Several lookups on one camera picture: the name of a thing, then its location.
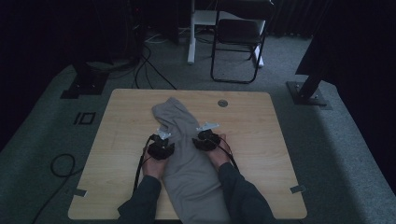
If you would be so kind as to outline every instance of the table top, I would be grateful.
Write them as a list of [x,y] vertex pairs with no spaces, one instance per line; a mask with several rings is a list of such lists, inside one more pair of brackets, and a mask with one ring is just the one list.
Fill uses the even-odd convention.
[[[276,218],[304,218],[306,208],[271,96],[248,91],[125,90],[112,92],[78,189],[72,219],[117,219],[117,208],[131,198],[134,176],[147,139],[160,127],[151,108],[177,98],[202,125],[216,122],[225,133],[241,174],[256,186]],[[219,106],[219,101],[228,103]],[[163,187],[156,219],[178,219]]]

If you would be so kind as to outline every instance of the electrical cord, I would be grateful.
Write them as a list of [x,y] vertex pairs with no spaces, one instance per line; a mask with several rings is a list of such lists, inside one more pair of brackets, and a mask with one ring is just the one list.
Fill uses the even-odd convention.
[[230,149],[230,152],[228,152],[224,147],[221,147],[220,145],[216,144],[216,143],[215,143],[214,141],[212,141],[211,139],[206,138],[206,140],[208,140],[208,141],[212,142],[213,144],[215,144],[219,149],[221,149],[221,150],[228,156],[228,158],[230,158],[231,163],[233,164],[233,167],[235,168],[235,170],[237,170],[237,171],[239,172],[239,168],[238,168],[238,166],[236,165],[235,159],[233,158],[233,152],[231,151],[230,145],[228,145],[228,143],[227,143],[223,138],[219,137],[219,139],[220,139],[221,141],[223,141],[223,142],[227,145],[227,148]]
[[204,43],[204,44],[213,44],[212,40],[207,40],[201,37],[196,36],[195,39],[200,42],[200,43]]
[[213,5],[213,3],[214,3],[215,1],[216,1],[216,4],[218,3],[218,0],[212,0],[212,1],[209,3],[209,5],[206,7],[205,10],[209,10],[210,7]]
[[[189,30],[190,28],[189,27],[187,27],[187,28],[184,28],[182,31],[180,31],[178,34],[179,35],[182,35],[183,33],[185,33],[187,30]],[[164,37],[164,38],[162,38],[161,40],[159,40],[159,41],[151,41],[152,39],[154,39],[154,38],[156,38],[156,37],[158,37],[158,36],[163,36],[162,34],[156,34],[156,35],[152,35],[151,37],[149,37],[148,39],[146,39],[145,40],[145,43],[149,43],[149,44],[162,44],[162,43],[165,43],[165,42],[167,42],[169,39],[168,38],[166,38],[166,37]]]
[[154,88],[151,85],[151,82],[149,81],[149,73],[148,73],[148,67],[145,64],[145,75],[146,75],[146,80],[148,81],[148,85],[151,87],[151,89],[153,90]]
[[131,70],[131,71],[126,71],[125,73],[118,74],[117,76],[109,76],[107,79],[111,80],[111,79],[118,79],[118,78],[126,77],[129,74],[131,74],[135,69],[136,69],[136,67],[133,70]]
[[143,147],[143,153],[140,156],[139,164],[137,165],[136,175],[134,176],[134,191],[133,192],[135,192],[137,189],[137,184],[139,182],[139,176],[140,176],[140,170],[142,169],[143,164],[151,158],[151,157],[148,157],[148,159],[143,161],[143,159],[145,159],[146,150],[148,149],[150,140],[151,139],[149,138],[145,144],[145,147]]
[[108,73],[113,73],[113,72],[121,72],[121,71],[129,71],[132,68],[136,68],[136,66],[139,64],[139,59],[135,58],[129,61],[128,63],[124,63],[121,65],[116,65],[116,66],[111,66],[111,67],[106,67],[106,68],[98,68],[92,65],[89,65],[91,70],[96,73],[96,74],[108,74]]
[[[69,157],[72,160],[72,166],[69,169],[69,172],[67,175],[60,175],[58,174],[55,169],[54,169],[54,164],[55,162],[60,159],[61,157]],[[41,213],[43,212],[43,210],[47,207],[47,205],[50,203],[50,201],[55,197],[56,194],[58,194],[58,192],[61,190],[61,188],[64,187],[64,185],[66,184],[67,180],[69,180],[69,178],[73,175],[77,175],[79,173],[82,172],[83,168],[75,171],[76,168],[76,159],[74,158],[73,155],[68,154],[68,153],[64,153],[61,155],[58,155],[57,157],[55,157],[54,159],[52,159],[52,162],[50,163],[50,170],[52,172],[53,175],[57,176],[57,177],[62,177],[64,178],[64,181],[62,182],[62,184],[52,193],[52,195],[47,199],[47,201],[41,206],[40,210],[38,210],[38,212],[35,215],[35,218],[32,221],[32,224],[35,224],[37,222],[38,217],[41,215]]]
[[138,89],[140,89],[138,83],[137,83],[137,78],[139,75],[139,72],[141,70],[141,68],[143,67],[143,65],[145,65],[146,63],[148,63],[153,69],[154,71],[163,79],[165,80],[174,90],[177,90],[177,88],[166,78],[163,76],[163,74],[161,74],[160,71],[158,71],[158,69],[149,61],[149,58],[151,57],[151,49],[149,47],[147,47],[146,45],[144,45],[144,47],[148,50],[148,57],[145,57],[142,54],[142,58],[144,59],[144,61],[142,62],[142,64],[140,64],[139,68],[137,69],[137,71],[134,73],[134,82],[132,83],[132,88],[134,87],[134,84],[136,85],[136,87]]

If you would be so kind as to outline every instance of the black chair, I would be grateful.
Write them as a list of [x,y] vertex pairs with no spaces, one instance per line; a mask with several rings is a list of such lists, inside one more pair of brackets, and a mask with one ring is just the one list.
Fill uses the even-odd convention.
[[[221,19],[220,12],[228,12],[243,20]],[[210,76],[218,82],[232,82],[248,84],[254,81],[259,69],[262,47],[264,45],[266,28],[275,13],[275,6],[270,0],[219,0],[217,5],[217,16],[215,34],[212,46],[212,64]],[[265,21],[262,32],[256,21]],[[217,49],[217,42],[227,45],[238,45],[249,47],[249,50],[240,49]],[[254,76],[249,80],[232,80],[215,78],[213,68],[215,63],[216,50],[243,51],[250,52],[248,60],[260,46],[259,55],[256,60]]]

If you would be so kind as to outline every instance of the black cable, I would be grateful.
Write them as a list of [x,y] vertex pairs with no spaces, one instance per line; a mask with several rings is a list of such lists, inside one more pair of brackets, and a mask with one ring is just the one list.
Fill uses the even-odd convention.
[[[135,74],[134,74],[134,82],[132,83],[132,88],[134,87],[134,84],[135,84],[136,87],[137,87],[138,89],[140,89],[140,87],[139,87],[139,85],[138,85],[138,83],[137,83],[137,78],[138,78],[138,76],[139,76],[139,72],[140,72],[140,70],[142,69],[143,65],[145,65],[146,63],[148,63],[148,64],[154,69],[154,71],[155,71],[163,80],[165,80],[174,90],[177,90],[177,88],[176,88],[166,77],[164,77],[163,74],[161,74],[161,72],[158,71],[158,69],[149,61],[149,58],[151,57],[151,49],[150,49],[149,47],[147,47],[146,45],[144,45],[144,47],[148,50],[148,57],[145,57],[145,56],[142,54],[142,58],[143,58],[144,60],[143,60],[142,64],[140,64],[139,68],[137,69],[137,71],[136,71]],[[152,87],[151,83],[149,83],[148,75],[146,75],[146,77],[147,77],[147,80],[148,80],[148,84],[150,85],[150,87],[151,87],[152,89],[154,89],[154,88]]]
[[[151,49],[150,49],[149,47],[147,47],[146,45],[145,45],[145,48],[148,49],[149,55],[151,55]],[[146,61],[147,61],[148,64],[157,72],[157,74],[160,75],[160,77],[163,78],[163,80],[165,80],[170,86],[172,86],[173,89],[177,90],[177,88],[176,88],[168,79],[166,79],[166,77],[164,77],[163,74],[161,74],[161,73],[157,70],[157,68],[149,61],[149,58],[147,58]]]
[[227,143],[223,138],[220,138],[220,137],[219,137],[219,139],[220,139],[221,141],[223,141],[223,142],[227,145],[228,149],[230,149],[230,152],[228,152],[224,147],[221,147],[220,145],[216,144],[216,143],[215,143],[214,141],[212,141],[211,139],[207,139],[207,140],[210,141],[210,142],[212,142],[213,144],[215,144],[218,148],[220,148],[220,149],[228,156],[228,158],[230,158],[231,163],[233,164],[233,167],[235,168],[235,170],[237,170],[237,171],[239,172],[239,168],[238,168],[238,166],[236,165],[235,159],[233,158],[233,152],[231,151],[230,145],[228,145],[228,143]]
[[89,65],[89,67],[91,68],[91,70],[98,75],[101,74],[108,74],[108,73],[113,73],[113,72],[122,72],[122,71],[128,71],[131,70],[133,68],[136,68],[137,65],[139,64],[139,59],[138,58],[134,58],[132,60],[130,60],[128,63],[123,63],[120,65],[114,65],[111,67],[106,67],[106,68],[99,68],[99,67],[95,67],[92,65]]
[[[55,164],[55,162],[56,162],[59,158],[64,157],[64,156],[67,156],[67,157],[69,157],[70,159],[72,159],[72,162],[73,162],[73,163],[72,163],[72,166],[70,167],[70,170],[69,170],[69,172],[68,172],[67,175],[60,175],[60,174],[58,174],[58,173],[55,171],[55,169],[54,169],[54,164]],[[79,173],[82,172],[83,168],[81,168],[81,169],[79,169],[79,170],[77,170],[77,171],[74,171],[74,170],[75,170],[75,167],[76,167],[76,159],[75,159],[74,156],[71,155],[71,154],[64,153],[64,154],[61,154],[61,155],[55,157],[54,159],[52,159],[52,162],[50,163],[50,170],[51,170],[52,174],[55,175],[55,176],[57,176],[57,177],[64,177],[64,181],[63,181],[62,184],[52,193],[52,195],[47,199],[47,201],[41,206],[40,210],[38,210],[37,214],[35,215],[35,218],[34,218],[33,221],[32,221],[32,224],[35,224],[35,223],[37,222],[38,217],[41,215],[41,213],[42,213],[43,210],[46,208],[46,206],[50,203],[50,201],[55,197],[55,195],[61,190],[61,188],[64,186],[64,184],[66,184],[67,180],[68,180],[71,176],[77,175],[77,174],[79,174]]]
[[195,39],[200,42],[200,43],[204,43],[204,44],[213,44],[212,40],[207,40],[201,37],[196,36]]
[[154,88],[151,85],[151,82],[149,81],[148,68],[146,65],[145,65],[145,72],[146,72],[145,74],[146,74],[146,80],[148,81],[148,85],[151,87],[152,90],[154,90]]
[[146,159],[145,161],[143,161],[143,159],[145,159],[145,154],[146,154],[146,150],[148,149],[149,146],[149,140],[151,140],[151,137],[148,138],[148,141],[145,144],[145,147],[143,148],[143,153],[140,156],[140,160],[139,160],[139,164],[137,165],[137,169],[136,169],[136,175],[134,176],[134,191],[137,189],[137,184],[139,182],[139,176],[140,176],[140,170],[142,169],[143,164],[150,159],[151,157],[149,157],[148,159]]
[[139,85],[138,85],[138,83],[137,83],[137,77],[138,77],[138,75],[139,75],[140,69],[142,69],[143,65],[146,64],[147,60],[148,60],[150,57],[151,57],[151,50],[148,51],[148,57],[147,57],[147,58],[144,58],[145,60],[142,62],[142,64],[140,64],[139,68],[138,68],[137,71],[134,73],[134,82],[132,83],[132,87],[131,87],[131,88],[133,88],[133,87],[134,87],[134,84],[136,84],[136,87],[137,87],[138,89],[140,89],[140,87],[139,87]]
[[118,79],[118,78],[121,78],[121,77],[126,77],[126,76],[128,76],[131,72],[133,72],[134,71],[134,69],[132,70],[132,71],[127,71],[127,72],[125,72],[124,74],[121,74],[121,75],[119,75],[119,76],[108,76],[108,80],[111,80],[111,79]]
[[217,4],[217,1],[218,1],[218,0],[212,0],[212,1],[210,2],[210,4],[206,7],[205,10],[209,10],[210,7],[213,5],[213,3],[214,3],[215,1],[216,1],[216,4]]

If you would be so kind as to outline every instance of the black bracket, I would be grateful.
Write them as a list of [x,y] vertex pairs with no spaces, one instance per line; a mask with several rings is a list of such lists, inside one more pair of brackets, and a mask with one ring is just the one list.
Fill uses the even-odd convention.
[[77,75],[69,90],[62,93],[61,99],[77,99],[80,95],[101,95],[109,74],[96,74],[85,63],[74,63],[73,66]]
[[332,110],[332,106],[328,101],[324,100],[319,89],[315,89],[311,96],[306,97],[302,95],[301,91],[303,85],[306,83],[288,81],[286,84],[288,85],[293,102],[296,105],[319,105],[323,110]]

